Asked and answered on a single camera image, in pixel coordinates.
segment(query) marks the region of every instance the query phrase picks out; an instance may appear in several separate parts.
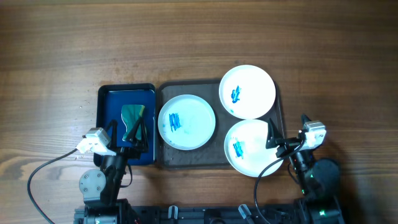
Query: gray tray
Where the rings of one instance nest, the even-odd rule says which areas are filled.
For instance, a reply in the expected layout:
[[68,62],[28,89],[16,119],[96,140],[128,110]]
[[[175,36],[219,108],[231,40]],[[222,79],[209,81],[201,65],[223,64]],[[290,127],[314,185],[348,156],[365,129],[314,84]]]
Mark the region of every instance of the gray tray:
[[[162,84],[156,91],[156,117],[163,105],[178,95],[191,94],[206,100],[216,116],[216,128],[210,140],[198,149],[183,151],[165,143],[157,133],[157,163],[166,169],[214,169],[230,166],[224,153],[224,139],[229,129],[242,119],[236,118],[221,104],[218,87],[220,79],[171,81]],[[276,98],[273,107],[260,120],[269,118],[285,137],[284,123],[279,96],[275,83]]]

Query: green cloth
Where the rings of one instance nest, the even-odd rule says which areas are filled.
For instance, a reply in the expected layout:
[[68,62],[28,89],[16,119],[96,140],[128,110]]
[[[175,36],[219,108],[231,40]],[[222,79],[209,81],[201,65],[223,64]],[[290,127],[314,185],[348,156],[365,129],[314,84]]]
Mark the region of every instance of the green cloth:
[[[123,105],[122,106],[122,120],[124,125],[126,125],[126,133],[123,135],[123,141],[127,141],[127,136],[131,132],[132,128],[136,121],[142,117],[144,112],[145,106],[144,105]],[[138,140],[141,139],[141,127],[138,127],[136,138]]]

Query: blue tray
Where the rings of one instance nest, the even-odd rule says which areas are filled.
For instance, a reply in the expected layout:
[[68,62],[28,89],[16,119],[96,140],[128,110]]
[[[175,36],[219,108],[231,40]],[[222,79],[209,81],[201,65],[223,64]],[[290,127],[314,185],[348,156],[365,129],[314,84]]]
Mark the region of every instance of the blue tray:
[[[150,83],[105,85],[98,90],[97,120],[96,127],[105,128],[112,119],[118,122],[117,146],[130,146],[129,142],[123,141],[126,126],[121,118],[123,105],[144,105],[144,122],[147,128],[149,149],[142,153],[139,160],[129,160],[130,165],[149,165],[155,161],[155,86]],[[103,156],[94,154],[94,164],[100,166]]]

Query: brown wood surface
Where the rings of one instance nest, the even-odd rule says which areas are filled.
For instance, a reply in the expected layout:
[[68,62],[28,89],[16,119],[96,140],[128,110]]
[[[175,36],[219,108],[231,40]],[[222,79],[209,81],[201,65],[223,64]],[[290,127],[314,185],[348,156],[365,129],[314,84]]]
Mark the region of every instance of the brown wood surface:
[[[326,124],[316,156],[341,161],[353,223],[398,222],[396,2],[16,2],[30,6],[0,6],[0,223],[45,222],[28,176],[95,126],[101,85],[222,77],[241,64],[279,84],[289,136],[303,112]],[[285,166],[261,182],[260,202],[301,197]],[[78,179],[92,168],[92,156],[76,153],[35,176],[34,197],[53,221],[72,222]],[[235,170],[133,175],[119,194],[133,205],[253,203],[254,179]]]

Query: round plate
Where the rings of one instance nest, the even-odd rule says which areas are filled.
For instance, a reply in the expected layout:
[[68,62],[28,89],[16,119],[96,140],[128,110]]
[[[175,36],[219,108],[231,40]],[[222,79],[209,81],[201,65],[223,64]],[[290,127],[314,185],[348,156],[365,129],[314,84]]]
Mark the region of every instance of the round plate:
[[224,108],[241,119],[256,119],[266,114],[276,95],[272,78],[253,65],[240,65],[228,71],[218,93]]
[[[256,119],[235,124],[224,141],[225,155],[229,163],[239,172],[258,177],[271,162],[277,160],[277,148],[266,149],[268,124]],[[262,176],[275,172],[283,161],[269,168]]]
[[213,135],[216,117],[211,106],[194,95],[180,95],[160,110],[158,130],[163,140],[176,149],[196,149]]

